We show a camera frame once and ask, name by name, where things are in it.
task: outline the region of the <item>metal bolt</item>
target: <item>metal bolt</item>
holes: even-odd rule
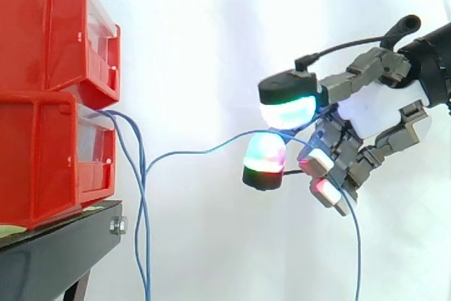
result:
[[[127,233],[128,219],[126,216],[115,216],[110,222],[110,233],[124,235]]]

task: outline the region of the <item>black table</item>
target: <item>black table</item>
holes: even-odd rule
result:
[[[64,301],[85,297],[90,269],[121,241],[113,225],[122,217],[121,201],[35,231],[0,239],[0,300]]]

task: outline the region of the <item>red plastic bin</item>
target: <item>red plastic bin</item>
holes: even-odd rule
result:
[[[98,0],[0,0],[0,92],[60,91],[102,109],[119,100],[121,31]]]
[[[114,193],[114,126],[70,93],[0,94],[0,126],[0,226],[30,230]]]

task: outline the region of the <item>blue cable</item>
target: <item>blue cable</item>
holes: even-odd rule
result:
[[[219,144],[218,146],[215,146],[211,149],[207,149],[204,151],[175,151],[175,152],[168,152],[165,153],[161,156],[158,156],[157,158],[155,158],[150,165],[145,169],[145,172],[143,171],[143,168],[145,168],[145,152],[144,152],[144,146],[143,146],[143,141],[142,141],[142,136],[141,136],[141,132],[140,129],[137,127],[136,122],[134,122],[133,119],[131,119],[130,117],[126,116],[123,113],[117,112],[117,111],[105,111],[105,112],[101,112],[104,115],[108,116],[114,123],[116,131],[118,133],[118,138],[119,138],[119,142],[121,144],[121,147],[124,151],[125,156],[127,157],[128,162],[130,163],[130,165],[132,166],[133,172],[135,174],[135,177],[137,179],[138,182],[138,186],[140,188],[140,193],[141,193],[141,202],[140,202],[140,208],[138,211],[138,217],[137,217],[137,222],[135,225],[135,256],[136,256],[136,260],[137,260],[137,264],[138,264],[138,268],[140,269],[140,273],[141,273],[141,277],[142,277],[142,281],[143,281],[143,285],[144,285],[144,290],[145,290],[145,296],[146,296],[146,301],[150,301],[150,227],[149,227],[149,214],[148,214],[148,210],[147,210],[147,202],[146,202],[146,197],[145,197],[145,183],[146,183],[146,178],[149,175],[150,170],[152,169],[152,167],[159,162],[162,159],[165,159],[169,156],[173,156],[173,155],[188,155],[188,154],[209,154],[212,152],[215,152],[216,150],[226,146],[227,144],[235,141],[236,139],[239,139],[241,137],[244,137],[246,135],[252,135],[252,134],[256,134],[256,133],[273,133],[273,134],[277,134],[280,135],[282,138],[286,138],[289,140],[293,140],[295,142],[301,143],[307,147],[310,147],[311,149],[313,149],[313,147],[308,143],[305,142],[303,140],[297,139],[296,137],[293,137],[291,135],[287,135],[285,133],[282,132],[278,132],[278,131],[274,131],[274,130],[250,130],[247,132],[243,132],[240,133],[238,135],[236,135],[235,137],[230,138],[229,140],[226,140],[225,142]],[[127,147],[125,146],[125,143],[123,141],[123,136],[119,130],[118,124],[114,118],[113,115],[117,115],[117,116],[121,116],[122,118],[124,118],[131,126],[132,129],[137,137],[138,143],[139,143],[139,147],[140,147],[140,174],[141,174],[141,180],[139,178],[137,169],[136,169],[136,165],[133,162],[133,160],[131,159],[131,156],[127,150]],[[350,208],[351,211],[351,215],[352,215],[352,219],[354,221],[355,224],[355,228],[356,228],[356,234],[357,234],[357,287],[356,287],[356,293],[355,293],[355,301],[359,300],[359,294],[360,294],[360,286],[361,286],[361,276],[362,276],[362,240],[361,240],[361,235],[360,235],[360,229],[359,229],[359,223],[357,220],[357,216],[354,212],[354,209],[349,201],[349,199],[347,198],[346,194],[344,193],[343,189],[337,184],[337,182],[331,178],[333,181],[333,184],[336,186],[336,188],[341,192],[342,196],[345,198],[345,201],[348,205],[348,207]],[[138,234],[139,234],[139,229],[140,229],[140,224],[141,224],[141,218],[142,218],[142,214],[144,214],[144,224],[146,227],[146,268],[147,268],[147,277],[144,277],[144,271],[142,269],[142,264],[139,258],[139,251],[138,251]]]
[[[144,150],[144,143],[142,140],[142,135],[141,135],[141,131],[140,128],[138,127],[138,125],[136,124],[136,122],[131,119],[131,117],[125,115],[124,113],[118,112],[118,111],[114,111],[114,110],[108,110],[106,111],[107,113],[110,113],[114,116],[120,116],[121,118],[125,119],[128,124],[131,126],[131,128],[133,129],[133,132],[135,133],[135,136],[137,138],[138,141],[138,147],[139,147],[139,153],[140,153],[140,174],[141,174],[141,182],[142,182],[142,187],[144,189],[144,191],[146,191],[146,178],[147,176],[145,175],[145,171],[146,171],[146,153]],[[142,199],[140,202],[140,211],[142,211]],[[146,227],[146,248],[147,247],[151,247],[150,243],[147,243],[147,238],[149,238],[149,241],[151,240],[151,233],[150,230]],[[135,229],[135,241],[134,241],[134,245],[135,245],[135,258],[136,258],[136,262],[138,265],[138,269],[140,270],[140,275],[141,275],[141,279],[142,279],[142,284],[144,286],[144,290],[150,290],[150,259],[147,260],[146,258],[146,275],[144,275],[144,269],[142,268],[142,262],[140,259],[140,250],[139,250],[139,229]]]
[[[341,195],[345,198],[347,206],[350,208],[352,220],[354,220],[355,225],[355,233],[357,236],[357,283],[355,289],[355,301],[359,301],[360,298],[360,285],[362,280],[362,237],[360,236],[360,227],[359,222],[357,220],[357,216],[355,214],[354,208],[352,208],[351,201],[345,194],[345,191],[337,184],[334,178],[330,177],[332,184],[340,191]]]
[[[149,245],[150,244],[150,232],[149,232],[150,225],[149,225],[149,212],[147,210],[146,193],[144,191],[144,186],[142,184],[142,180],[140,179],[140,173],[138,172],[136,165],[133,162],[132,157],[130,156],[129,151],[128,151],[127,147],[125,146],[125,142],[124,142],[121,130],[119,128],[119,125],[118,125],[116,119],[114,118],[114,115],[108,111],[99,111],[99,113],[109,117],[111,119],[111,121],[113,121],[114,128],[116,129],[116,133],[118,134],[119,143],[121,144],[121,148],[125,154],[125,157],[128,160],[128,163],[132,167],[133,173],[135,174],[135,178],[138,183],[138,188],[140,189],[140,194],[141,194],[140,210],[142,210],[142,212],[144,213],[144,224],[146,227],[146,274],[147,274],[146,276],[144,276],[144,271],[143,271],[137,251],[135,252],[135,256],[136,256],[136,260],[138,263],[138,268],[140,269],[142,282],[144,284],[144,297],[145,297],[146,301],[150,301],[150,296],[151,296],[151,294],[150,294],[150,245]]]

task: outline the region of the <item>white backdrop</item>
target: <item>white backdrop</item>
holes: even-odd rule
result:
[[[143,129],[150,159],[265,127],[257,82],[297,56],[383,34],[408,13],[423,20],[419,34],[447,22],[442,0],[101,1],[123,30],[117,109]],[[367,48],[314,70],[338,72]],[[392,156],[361,189],[363,301],[451,300],[451,119],[441,107],[431,115],[426,141]],[[286,178],[276,192],[245,187],[246,146],[169,159],[151,173],[153,299],[353,300],[351,218],[324,209],[308,178]],[[292,167],[298,149],[291,145]],[[139,194],[119,154],[115,198],[134,223]],[[132,239],[130,230],[93,269],[87,301],[143,300]]]

